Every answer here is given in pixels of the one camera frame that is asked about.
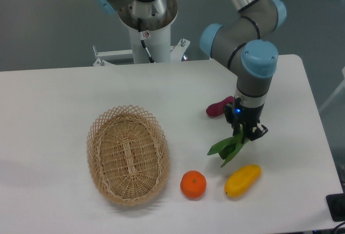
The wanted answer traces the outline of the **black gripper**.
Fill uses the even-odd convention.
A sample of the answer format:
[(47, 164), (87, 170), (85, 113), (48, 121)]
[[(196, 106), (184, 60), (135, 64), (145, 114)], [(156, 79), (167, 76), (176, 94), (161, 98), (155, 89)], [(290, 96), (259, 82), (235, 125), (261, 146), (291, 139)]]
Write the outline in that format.
[(233, 129), (232, 135), (235, 136), (243, 127), (244, 134), (250, 141), (254, 141), (263, 137), (268, 128), (260, 123), (260, 116), (264, 104), (258, 107), (249, 107), (242, 105), (240, 97), (235, 98), (234, 103), (228, 103), (224, 106), (223, 111), (227, 123)]

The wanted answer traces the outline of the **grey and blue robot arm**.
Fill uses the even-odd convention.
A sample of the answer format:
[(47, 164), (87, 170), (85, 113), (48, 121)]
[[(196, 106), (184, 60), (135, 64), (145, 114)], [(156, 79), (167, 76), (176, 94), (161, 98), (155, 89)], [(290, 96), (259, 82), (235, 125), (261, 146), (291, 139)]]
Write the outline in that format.
[[(170, 27), (176, 0), (95, 0), (108, 14), (117, 13), (128, 28), (134, 62), (171, 61)], [(234, 100), (224, 105), (235, 134), (256, 140), (267, 133), (260, 116), (277, 68), (278, 51), (263, 37), (286, 19), (281, 0), (232, 0), (239, 19), (230, 26), (209, 25), (199, 45), (211, 59), (237, 76)]]

